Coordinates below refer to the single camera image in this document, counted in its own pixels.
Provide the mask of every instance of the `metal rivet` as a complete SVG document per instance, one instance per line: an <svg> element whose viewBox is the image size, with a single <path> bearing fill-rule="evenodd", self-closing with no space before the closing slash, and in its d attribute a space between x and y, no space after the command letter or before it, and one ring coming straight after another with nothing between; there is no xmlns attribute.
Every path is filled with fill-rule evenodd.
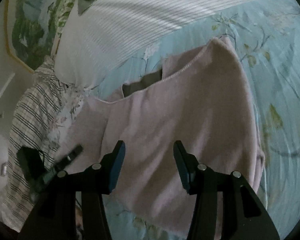
<svg viewBox="0 0 300 240"><path fill-rule="evenodd" d="M101 169L101 164L100 164L100 163L95 163L95 164L93 164L93 165L92 165L92 169L94 169L94 170L99 170L99 169Z"/></svg>
<svg viewBox="0 0 300 240"><path fill-rule="evenodd" d="M241 177L241 173L238 172L238 171L232 172L232 175L235 176L236 178L240 178Z"/></svg>
<svg viewBox="0 0 300 240"><path fill-rule="evenodd" d="M63 178L65 175L66 175L66 172L65 172L65 171L59 171L58 174L57 174L57 176L58 176L59 178Z"/></svg>
<svg viewBox="0 0 300 240"><path fill-rule="evenodd" d="M205 171L205 170L207 169L207 166L204 165L204 164L199 164L199 165L198 165L198 169L199 169L200 171Z"/></svg>

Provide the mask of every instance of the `white flower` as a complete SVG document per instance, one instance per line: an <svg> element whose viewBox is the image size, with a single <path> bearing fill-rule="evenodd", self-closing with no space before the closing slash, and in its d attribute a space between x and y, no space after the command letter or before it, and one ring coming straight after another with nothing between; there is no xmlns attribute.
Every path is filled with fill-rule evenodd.
<svg viewBox="0 0 300 240"><path fill-rule="evenodd" d="M143 59L144 60L149 59L156 51L158 51L160 43L161 43L161 41L155 42L154 44L147 46Z"/></svg>

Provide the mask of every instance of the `white ribbed fabric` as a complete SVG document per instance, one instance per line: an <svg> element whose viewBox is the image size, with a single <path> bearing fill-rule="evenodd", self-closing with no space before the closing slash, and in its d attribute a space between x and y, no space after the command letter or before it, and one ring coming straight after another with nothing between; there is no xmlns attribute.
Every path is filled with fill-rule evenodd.
<svg viewBox="0 0 300 240"><path fill-rule="evenodd" d="M55 73L76 86L99 85L138 49L185 24L251 0L97 0L63 31Z"/></svg>

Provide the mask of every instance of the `light blue bed sheet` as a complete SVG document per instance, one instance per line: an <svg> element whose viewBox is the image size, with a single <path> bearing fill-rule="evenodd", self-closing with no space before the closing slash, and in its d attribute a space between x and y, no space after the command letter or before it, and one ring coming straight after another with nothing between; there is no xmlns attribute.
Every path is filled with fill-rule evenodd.
<svg viewBox="0 0 300 240"><path fill-rule="evenodd" d="M142 48L95 90L106 98L123 83L156 71L161 60L228 36L254 97L266 167L258 192L281 239L300 218L300 6L295 0L256 0L193 22ZM180 239L105 199L114 240Z"/></svg>

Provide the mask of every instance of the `pink garment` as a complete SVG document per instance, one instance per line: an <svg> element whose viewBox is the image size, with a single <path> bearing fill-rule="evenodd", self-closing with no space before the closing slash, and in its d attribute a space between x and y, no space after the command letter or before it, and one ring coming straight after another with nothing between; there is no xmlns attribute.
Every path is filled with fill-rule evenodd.
<svg viewBox="0 0 300 240"><path fill-rule="evenodd" d="M181 140L214 171L240 171L255 191L265 157L247 78L228 38L169 57L162 75L126 98L122 89L110 102L87 98L60 153L81 143L84 152L67 169L80 172L123 140L126 155L113 195L136 215L186 236L196 196L182 188L173 143Z"/></svg>

